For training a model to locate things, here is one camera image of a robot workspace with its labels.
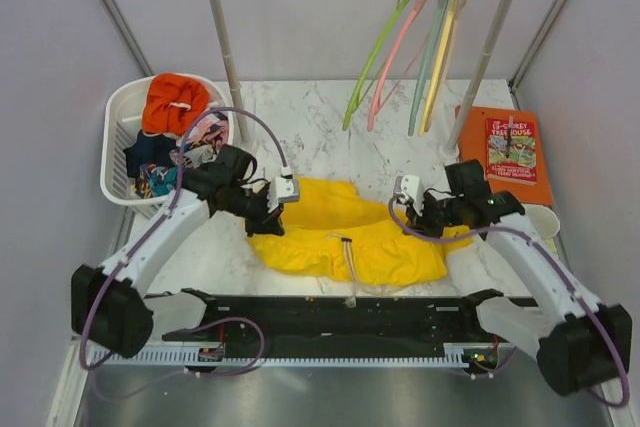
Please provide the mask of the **yellow shorts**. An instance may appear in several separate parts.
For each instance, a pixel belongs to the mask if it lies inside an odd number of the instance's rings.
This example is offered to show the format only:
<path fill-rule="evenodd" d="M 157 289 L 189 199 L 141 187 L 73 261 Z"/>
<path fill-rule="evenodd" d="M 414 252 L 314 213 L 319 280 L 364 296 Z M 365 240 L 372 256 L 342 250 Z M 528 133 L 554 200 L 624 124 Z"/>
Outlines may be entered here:
<path fill-rule="evenodd" d="M 446 257 L 472 243 L 409 236 L 386 205 L 360 197 L 349 182 L 301 178 L 299 187 L 299 201 L 280 217 L 285 234 L 247 239 L 266 267 L 283 274 L 345 282 L 352 296 L 384 296 L 446 277 Z"/>

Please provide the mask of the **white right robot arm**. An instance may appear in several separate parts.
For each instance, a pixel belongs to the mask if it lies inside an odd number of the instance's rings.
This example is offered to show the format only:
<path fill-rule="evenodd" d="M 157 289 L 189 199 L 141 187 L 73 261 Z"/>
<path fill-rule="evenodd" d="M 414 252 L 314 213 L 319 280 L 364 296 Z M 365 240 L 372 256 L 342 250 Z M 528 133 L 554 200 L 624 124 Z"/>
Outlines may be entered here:
<path fill-rule="evenodd" d="M 477 160 L 446 166 L 450 192 L 435 198 L 419 177 L 397 177 L 388 209 L 405 208 L 397 224 L 417 239 L 452 245 L 480 236 L 514 270 L 539 310 L 526 310 L 502 293 L 485 290 L 466 297 L 458 328 L 477 341 L 495 334 L 537 363 L 547 385 L 568 396 L 619 380 L 621 398 L 630 403 L 628 371 L 633 323 L 620 304 L 607 305 L 556 260 L 509 191 L 493 192 Z"/>

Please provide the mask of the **teal hanger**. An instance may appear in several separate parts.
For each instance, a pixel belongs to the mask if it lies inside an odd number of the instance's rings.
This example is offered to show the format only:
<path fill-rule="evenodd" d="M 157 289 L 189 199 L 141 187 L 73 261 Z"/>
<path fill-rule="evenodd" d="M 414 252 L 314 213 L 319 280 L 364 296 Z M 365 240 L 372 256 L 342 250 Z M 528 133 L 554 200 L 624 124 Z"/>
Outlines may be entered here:
<path fill-rule="evenodd" d="M 409 124 L 408 124 L 408 130 L 407 130 L 407 133 L 409 136 L 413 136 L 416 130 L 417 115 L 418 115 L 419 107 L 421 105 L 421 100 L 423 98 L 423 94 L 426 87 L 428 70 L 433 60 L 436 41 L 438 40 L 441 33 L 441 29 L 444 25 L 444 17 L 445 17 L 448 4 L 449 4 L 449 0 L 438 0 L 437 9 L 429 29 L 429 35 L 427 36 L 427 42 L 425 45 L 424 52 L 422 54 L 420 69 L 419 69 L 418 77 L 415 84 L 414 95 L 413 95 L 413 100 L 412 100 L 412 105 L 410 110 Z"/>

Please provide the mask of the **green hanger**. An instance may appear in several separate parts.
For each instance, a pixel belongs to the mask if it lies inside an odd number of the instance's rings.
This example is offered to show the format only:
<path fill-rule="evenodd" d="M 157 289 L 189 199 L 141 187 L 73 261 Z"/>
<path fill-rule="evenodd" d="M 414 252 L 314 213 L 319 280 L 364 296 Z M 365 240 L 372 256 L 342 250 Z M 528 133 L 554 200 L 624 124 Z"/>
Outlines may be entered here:
<path fill-rule="evenodd" d="M 360 75 L 356 81 L 356 84 L 352 90 L 351 96 L 347 103 L 346 110 L 343 116 L 343 121 L 342 121 L 343 131 L 346 131 L 349 128 L 352 116 L 355 114 L 355 112 L 358 110 L 359 106 L 362 103 L 361 97 L 362 97 L 362 89 L 363 89 L 364 83 L 369 77 L 371 69 L 380 53 L 380 50 L 382 49 L 384 43 L 386 42 L 388 36 L 390 35 L 392 28 L 395 26 L 400 15 L 406 9 L 410 1 L 411 0 L 396 1 L 396 5 L 394 9 L 391 11 L 391 14 L 387 19 L 384 27 L 378 34 L 376 41 L 374 42 L 373 47 L 369 52 L 367 60 L 365 61 L 365 64 L 360 72 Z"/>

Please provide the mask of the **yellow hanger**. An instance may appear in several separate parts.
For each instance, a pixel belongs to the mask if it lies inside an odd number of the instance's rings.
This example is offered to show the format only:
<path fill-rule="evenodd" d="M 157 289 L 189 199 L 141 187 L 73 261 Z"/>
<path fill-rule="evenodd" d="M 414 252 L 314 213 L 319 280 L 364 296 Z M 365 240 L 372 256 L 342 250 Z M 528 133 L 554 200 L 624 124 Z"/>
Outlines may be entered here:
<path fill-rule="evenodd" d="M 430 117 L 434 108 L 436 95 L 438 92 L 440 80 L 444 72 L 444 64 L 446 60 L 446 54 L 450 43 L 450 37 L 454 24 L 455 12 L 457 9 L 458 0 L 448 0 L 446 15 L 444 17 L 443 25 L 441 28 L 438 50 L 435 55 L 433 63 L 433 71 L 431 76 L 431 83 L 426 96 L 423 115 L 418 128 L 418 135 L 424 135 L 430 125 Z"/>

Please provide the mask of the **pink hanger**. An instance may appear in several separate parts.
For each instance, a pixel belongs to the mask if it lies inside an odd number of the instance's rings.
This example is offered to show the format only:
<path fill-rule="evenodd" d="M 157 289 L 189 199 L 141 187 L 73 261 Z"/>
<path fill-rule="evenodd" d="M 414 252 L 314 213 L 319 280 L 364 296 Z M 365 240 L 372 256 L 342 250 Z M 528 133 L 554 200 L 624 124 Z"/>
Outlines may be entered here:
<path fill-rule="evenodd" d="M 411 10 L 407 15 L 407 18 L 405 19 L 404 23 L 402 24 L 402 27 L 400 28 L 397 36 L 395 37 L 395 40 L 393 41 L 389 54 L 377 77 L 374 94 L 371 100 L 371 105 L 369 107 L 368 116 L 367 116 L 368 132 L 373 131 L 378 114 L 381 112 L 382 108 L 392 98 L 395 91 L 399 87 L 401 81 L 405 78 L 405 76 L 409 73 L 409 70 L 417 62 L 419 56 L 424 53 L 428 43 L 428 39 L 433 30 L 431 26 L 429 26 L 428 29 L 426 30 L 422 43 L 420 44 L 419 48 L 417 49 L 416 53 L 413 55 L 413 57 L 411 58 L 407 66 L 399 74 L 398 78 L 394 81 L 393 85 L 389 88 L 386 88 L 387 81 L 390 79 L 391 69 L 395 63 L 398 53 L 401 50 L 408 34 L 412 30 L 416 20 L 420 17 L 421 13 L 429 3 L 437 4 L 439 1 L 440 0 L 415 0 L 410 5 Z"/>

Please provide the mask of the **beige wooden hanger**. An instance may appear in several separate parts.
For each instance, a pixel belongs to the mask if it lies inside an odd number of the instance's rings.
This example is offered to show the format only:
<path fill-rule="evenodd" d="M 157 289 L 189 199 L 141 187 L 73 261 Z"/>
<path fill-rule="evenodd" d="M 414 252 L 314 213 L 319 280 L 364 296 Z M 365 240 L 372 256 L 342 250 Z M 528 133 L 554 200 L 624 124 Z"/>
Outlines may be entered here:
<path fill-rule="evenodd" d="M 451 25 L 451 28 L 450 28 L 450 31 L 449 31 L 447 49 L 446 49 L 446 52 L 445 52 L 445 57 L 444 57 L 444 60 L 443 60 L 443 66 L 442 66 L 442 70 L 441 70 L 441 81 L 442 82 L 444 82 L 448 77 L 450 64 L 451 64 L 451 61 L 452 61 L 452 58 L 453 58 L 453 54 L 454 54 L 456 36 L 457 36 L 459 23 L 460 23 L 460 20 L 461 20 L 462 12 L 463 12 L 466 4 L 468 3 L 468 1 L 469 0 L 458 0 L 457 6 L 456 6 L 456 10 L 454 11 L 454 15 L 453 15 L 453 18 L 452 18 L 452 25 Z"/>

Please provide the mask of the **pink patterned garment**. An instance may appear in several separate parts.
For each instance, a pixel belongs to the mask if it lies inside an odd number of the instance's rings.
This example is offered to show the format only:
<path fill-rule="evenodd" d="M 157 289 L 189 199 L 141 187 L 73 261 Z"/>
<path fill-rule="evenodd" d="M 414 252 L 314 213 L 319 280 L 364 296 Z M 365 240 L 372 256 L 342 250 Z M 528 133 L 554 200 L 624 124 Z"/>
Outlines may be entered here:
<path fill-rule="evenodd" d="M 184 162 L 187 167 L 198 167 L 213 161 L 228 143 L 229 119 L 225 113 L 209 111 L 191 130 L 184 142 Z"/>

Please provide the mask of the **red storey treehouse book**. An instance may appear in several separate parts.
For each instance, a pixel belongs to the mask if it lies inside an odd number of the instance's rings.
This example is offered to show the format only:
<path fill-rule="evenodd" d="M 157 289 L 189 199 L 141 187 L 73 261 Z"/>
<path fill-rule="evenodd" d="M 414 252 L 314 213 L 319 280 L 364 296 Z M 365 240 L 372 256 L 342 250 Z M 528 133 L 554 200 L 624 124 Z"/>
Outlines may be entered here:
<path fill-rule="evenodd" d="M 535 185 L 537 175 L 536 126 L 530 121 L 488 118 L 485 121 L 488 178 Z"/>

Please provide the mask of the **colourful comic print garment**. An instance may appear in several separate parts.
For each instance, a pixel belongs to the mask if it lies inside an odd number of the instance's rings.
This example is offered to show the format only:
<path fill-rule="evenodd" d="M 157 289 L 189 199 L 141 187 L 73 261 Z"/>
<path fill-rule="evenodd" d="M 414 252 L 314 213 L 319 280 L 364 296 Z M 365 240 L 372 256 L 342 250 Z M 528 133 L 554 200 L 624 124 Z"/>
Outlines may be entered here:
<path fill-rule="evenodd" d="M 142 199 L 166 196 L 176 188 L 177 177 L 176 166 L 144 163 L 139 166 L 138 174 L 134 177 L 132 191 Z"/>

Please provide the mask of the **pale yellow mug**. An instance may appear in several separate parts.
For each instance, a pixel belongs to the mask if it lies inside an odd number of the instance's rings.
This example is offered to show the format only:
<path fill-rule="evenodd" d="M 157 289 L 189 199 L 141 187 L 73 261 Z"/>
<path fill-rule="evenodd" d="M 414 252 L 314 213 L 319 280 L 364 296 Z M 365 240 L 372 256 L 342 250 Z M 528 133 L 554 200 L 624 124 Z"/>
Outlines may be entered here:
<path fill-rule="evenodd" d="M 525 211 L 535 230 L 543 239 L 554 238 L 560 232 L 560 220 L 551 208 L 526 204 Z"/>

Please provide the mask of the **navy blue garment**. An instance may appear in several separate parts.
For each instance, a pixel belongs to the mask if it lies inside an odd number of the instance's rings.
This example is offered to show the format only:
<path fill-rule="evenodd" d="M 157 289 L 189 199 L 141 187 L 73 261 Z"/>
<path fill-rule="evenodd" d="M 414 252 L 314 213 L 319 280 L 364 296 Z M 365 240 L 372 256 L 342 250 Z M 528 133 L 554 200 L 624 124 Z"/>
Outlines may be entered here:
<path fill-rule="evenodd" d="M 152 173 L 158 168 L 176 168 L 171 157 L 175 149 L 175 139 L 163 134 L 147 135 L 140 130 L 135 143 L 123 150 L 127 176 L 136 178 L 141 173 Z"/>

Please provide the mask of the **orange garment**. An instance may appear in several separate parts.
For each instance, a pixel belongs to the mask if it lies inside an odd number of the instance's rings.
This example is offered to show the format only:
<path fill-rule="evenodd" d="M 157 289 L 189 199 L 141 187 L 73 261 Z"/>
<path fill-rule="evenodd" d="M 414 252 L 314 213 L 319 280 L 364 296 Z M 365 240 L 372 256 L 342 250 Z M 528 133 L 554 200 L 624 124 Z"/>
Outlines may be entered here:
<path fill-rule="evenodd" d="M 142 113 L 142 131 L 147 134 L 182 136 L 204 112 L 209 92 L 198 80 L 173 73 L 155 76 Z"/>

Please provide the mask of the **white plastic laundry basket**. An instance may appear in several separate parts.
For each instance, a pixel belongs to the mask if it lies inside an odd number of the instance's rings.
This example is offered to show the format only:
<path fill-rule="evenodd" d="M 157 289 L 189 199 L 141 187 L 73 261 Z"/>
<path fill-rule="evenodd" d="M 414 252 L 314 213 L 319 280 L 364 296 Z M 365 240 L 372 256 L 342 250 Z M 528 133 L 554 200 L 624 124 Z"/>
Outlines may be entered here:
<path fill-rule="evenodd" d="M 187 167 L 183 157 L 184 142 L 191 130 L 201 119 L 208 115 L 209 111 L 217 107 L 226 106 L 228 99 L 217 89 L 212 81 L 204 77 L 182 73 L 178 75 L 198 80 L 205 86 L 210 95 L 207 108 L 194 120 L 182 136 L 163 134 L 176 140 L 176 149 L 171 154 L 171 157 L 179 171 L 180 169 L 195 168 Z M 132 81 L 117 89 L 109 98 L 106 105 L 100 172 L 100 185 L 105 197 L 115 204 L 131 208 L 145 218 L 150 218 L 156 213 L 159 206 L 166 200 L 167 195 L 142 199 L 133 193 L 134 178 L 127 176 L 123 150 L 135 143 L 138 132 L 142 130 L 142 113 L 146 104 L 147 92 L 149 84 L 155 76 Z M 229 119 L 227 144 L 232 145 L 237 140 L 236 118 L 230 113 L 225 114 Z"/>

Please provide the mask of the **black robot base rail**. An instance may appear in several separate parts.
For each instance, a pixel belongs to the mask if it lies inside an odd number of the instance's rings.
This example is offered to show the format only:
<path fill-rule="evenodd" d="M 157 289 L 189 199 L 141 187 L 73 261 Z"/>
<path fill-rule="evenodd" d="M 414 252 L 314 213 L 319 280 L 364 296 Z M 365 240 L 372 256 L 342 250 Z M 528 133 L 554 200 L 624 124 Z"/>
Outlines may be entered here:
<path fill-rule="evenodd" d="M 202 331 L 183 328 L 165 341 L 223 343 L 232 354 L 257 352 L 300 357 L 427 356 L 451 344 L 491 344 L 472 309 L 499 296 L 485 289 L 464 297 L 360 297 L 349 307 L 339 297 L 213 296 L 205 304 Z"/>

